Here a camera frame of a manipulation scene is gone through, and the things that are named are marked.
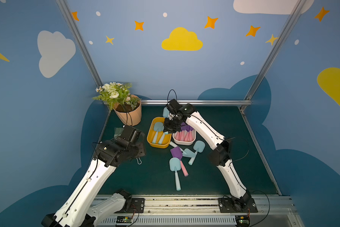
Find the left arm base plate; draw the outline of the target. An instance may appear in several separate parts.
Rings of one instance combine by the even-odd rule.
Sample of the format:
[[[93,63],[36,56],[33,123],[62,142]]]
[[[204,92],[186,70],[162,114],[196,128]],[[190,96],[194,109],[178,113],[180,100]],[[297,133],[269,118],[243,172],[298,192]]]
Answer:
[[[144,198],[132,198],[126,199],[124,206],[121,210],[116,211],[118,213],[143,213],[144,212],[145,199]]]

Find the blue shovel under purple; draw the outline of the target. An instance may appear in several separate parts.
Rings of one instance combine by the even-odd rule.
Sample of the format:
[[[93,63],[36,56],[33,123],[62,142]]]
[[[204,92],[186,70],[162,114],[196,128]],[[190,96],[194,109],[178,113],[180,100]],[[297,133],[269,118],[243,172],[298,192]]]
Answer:
[[[170,145],[174,148],[178,147],[182,151],[183,157],[186,157],[186,158],[194,158],[195,157],[195,153],[188,148],[182,149],[181,147],[179,147],[177,144],[175,144],[172,141],[170,142]]]

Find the purple pointed shovel pink handle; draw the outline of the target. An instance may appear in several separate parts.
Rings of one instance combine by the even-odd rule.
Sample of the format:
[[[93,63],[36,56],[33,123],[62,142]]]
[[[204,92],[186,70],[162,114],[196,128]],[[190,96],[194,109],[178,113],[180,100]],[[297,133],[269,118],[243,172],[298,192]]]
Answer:
[[[181,132],[176,132],[174,139],[180,141],[180,139],[181,139]]]

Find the circuit board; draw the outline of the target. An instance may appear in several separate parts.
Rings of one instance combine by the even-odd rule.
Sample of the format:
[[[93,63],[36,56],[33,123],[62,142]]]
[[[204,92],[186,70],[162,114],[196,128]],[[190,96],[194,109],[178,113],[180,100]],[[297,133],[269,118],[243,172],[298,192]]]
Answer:
[[[250,217],[249,216],[236,216],[236,227],[249,227],[250,226]]]
[[[117,216],[116,224],[130,225],[133,222],[133,218],[129,216]]]

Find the potted artificial flower plant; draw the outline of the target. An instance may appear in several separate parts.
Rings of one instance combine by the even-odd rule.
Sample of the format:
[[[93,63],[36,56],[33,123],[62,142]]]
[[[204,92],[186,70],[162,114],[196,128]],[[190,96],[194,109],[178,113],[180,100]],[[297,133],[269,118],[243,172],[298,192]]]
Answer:
[[[96,88],[94,100],[102,101],[125,125],[135,126],[142,119],[141,99],[130,92],[131,83],[110,82]]]

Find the green toy rake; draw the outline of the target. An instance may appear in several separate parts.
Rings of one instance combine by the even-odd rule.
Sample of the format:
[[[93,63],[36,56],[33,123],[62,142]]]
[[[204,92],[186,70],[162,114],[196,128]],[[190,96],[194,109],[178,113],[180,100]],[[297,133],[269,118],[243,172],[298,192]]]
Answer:
[[[114,131],[114,139],[122,134],[124,127],[116,127]]]

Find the white plastic storage box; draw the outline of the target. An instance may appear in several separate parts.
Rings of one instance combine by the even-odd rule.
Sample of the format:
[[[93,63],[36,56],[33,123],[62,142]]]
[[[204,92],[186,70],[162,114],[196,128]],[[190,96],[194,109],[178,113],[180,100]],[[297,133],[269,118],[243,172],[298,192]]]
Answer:
[[[196,130],[186,123],[182,123],[180,131],[172,134],[174,142],[178,145],[192,145],[196,140]]]

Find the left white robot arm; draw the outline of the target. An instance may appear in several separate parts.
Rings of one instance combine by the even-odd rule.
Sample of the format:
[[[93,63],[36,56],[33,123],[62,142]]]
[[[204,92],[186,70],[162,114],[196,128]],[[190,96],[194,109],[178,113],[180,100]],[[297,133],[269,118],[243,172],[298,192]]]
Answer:
[[[117,137],[97,144],[84,177],[69,199],[53,214],[46,215],[44,227],[95,227],[110,214],[135,211],[132,195],[123,189],[91,206],[98,192],[119,165],[145,156],[144,133],[126,125]]]

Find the purple square shovel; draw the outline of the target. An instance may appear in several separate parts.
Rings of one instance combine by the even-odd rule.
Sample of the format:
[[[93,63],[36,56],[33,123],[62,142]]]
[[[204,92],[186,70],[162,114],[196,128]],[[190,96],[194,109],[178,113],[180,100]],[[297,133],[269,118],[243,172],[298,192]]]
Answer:
[[[172,156],[173,156],[174,158],[178,158],[178,159],[180,160],[181,170],[182,170],[184,176],[187,177],[187,176],[188,176],[188,172],[187,172],[187,169],[185,168],[183,162],[181,161],[182,158],[183,158],[183,153],[182,153],[182,151],[180,150],[180,148],[179,148],[179,147],[174,147],[174,148],[172,148],[172,149],[170,150],[170,152],[171,152],[171,154],[172,154]]]
[[[181,132],[179,133],[178,140],[179,140],[179,141],[183,141],[183,140],[184,140],[184,131],[181,131]]]
[[[188,132],[189,132],[189,127],[185,126],[184,127],[184,141],[188,141]]]

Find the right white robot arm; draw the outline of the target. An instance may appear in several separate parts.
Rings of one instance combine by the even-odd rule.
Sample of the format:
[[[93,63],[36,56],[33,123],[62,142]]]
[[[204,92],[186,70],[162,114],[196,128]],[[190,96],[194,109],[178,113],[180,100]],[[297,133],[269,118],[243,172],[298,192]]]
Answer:
[[[169,116],[165,118],[164,131],[175,133],[180,131],[182,124],[191,126],[207,142],[212,149],[210,162],[222,173],[230,190],[231,202],[234,210],[247,212],[256,208],[251,193],[242,183],[234,168],[231,158],[231,139],[225,139],[200,115],[191,104],[181,105],[172,99],[166,104]]]

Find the yellow plastic storage box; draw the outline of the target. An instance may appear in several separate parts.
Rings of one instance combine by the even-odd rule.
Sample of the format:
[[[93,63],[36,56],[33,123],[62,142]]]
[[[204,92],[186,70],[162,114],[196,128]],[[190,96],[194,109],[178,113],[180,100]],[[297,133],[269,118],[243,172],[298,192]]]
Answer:
[[[164,134],[163,129],[157,130],[156,123],[164,123],[164,117],[155,117],[149,128],[147,142],[154,148],[165,149],[170,145],[172,134]]]

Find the blue pointed shovel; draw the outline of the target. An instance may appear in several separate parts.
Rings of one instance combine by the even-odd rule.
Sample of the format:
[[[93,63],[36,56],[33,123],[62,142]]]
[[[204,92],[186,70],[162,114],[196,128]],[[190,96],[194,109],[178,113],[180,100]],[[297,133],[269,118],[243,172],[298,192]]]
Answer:
[[[162,144],[163,144],[163,141],[164,141],[164,139],[165,139],[165,137],[166,137],[166,135],[168,135],[168,134],[169,134],[168,132],[164,132],[164,133],[162,134],[162,136],[161,136],[161,138],[160,138],[158,144],[162,145]]]

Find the right circuit board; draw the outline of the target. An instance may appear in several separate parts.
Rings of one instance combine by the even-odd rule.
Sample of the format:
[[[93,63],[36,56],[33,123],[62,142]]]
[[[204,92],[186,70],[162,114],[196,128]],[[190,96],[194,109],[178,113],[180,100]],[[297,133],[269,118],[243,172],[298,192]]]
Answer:
[[[236,216],[236,227],[249,227],[250,226],[250,217],[249,216]]]

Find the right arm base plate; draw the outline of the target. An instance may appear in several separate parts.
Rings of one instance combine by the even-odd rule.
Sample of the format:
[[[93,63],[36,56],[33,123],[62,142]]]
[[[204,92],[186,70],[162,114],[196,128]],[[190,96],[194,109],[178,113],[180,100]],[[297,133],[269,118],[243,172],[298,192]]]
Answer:
[[[218,206],[221,213],[258,213],[256,203],[251,198],[245,205],[238,205],[230,197],[218,198]]]

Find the blue round shovel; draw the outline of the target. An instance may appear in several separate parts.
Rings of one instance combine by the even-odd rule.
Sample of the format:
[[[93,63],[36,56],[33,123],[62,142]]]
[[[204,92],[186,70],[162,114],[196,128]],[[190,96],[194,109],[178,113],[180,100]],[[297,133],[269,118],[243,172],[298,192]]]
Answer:
[[[178,177],[178,171],[181,170],[180,160],[178,158],[171,158],[169,160],[170,170],[175,174],[176,190],[181,190],[180,180]]]

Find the left circuit board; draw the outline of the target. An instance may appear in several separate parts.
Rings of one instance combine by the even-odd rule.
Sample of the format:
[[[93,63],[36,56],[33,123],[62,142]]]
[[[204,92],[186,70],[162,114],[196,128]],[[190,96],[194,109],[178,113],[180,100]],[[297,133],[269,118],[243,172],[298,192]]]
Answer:
[[[116,224],[130,225],[133,222],[133,218],[129,216],[117,216]]]

